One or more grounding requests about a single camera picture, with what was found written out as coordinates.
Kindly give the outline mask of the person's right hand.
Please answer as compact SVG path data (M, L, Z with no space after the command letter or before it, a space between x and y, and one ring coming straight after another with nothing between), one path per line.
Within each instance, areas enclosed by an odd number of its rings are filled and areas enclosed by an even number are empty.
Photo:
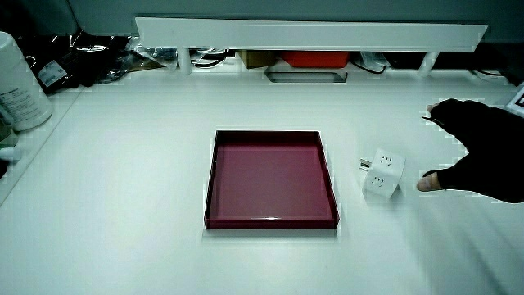
M462 190L507 203L523 202L523 116L506 107L449 98L427 107L427 120L454 136L468 154L429 170L417 190Z

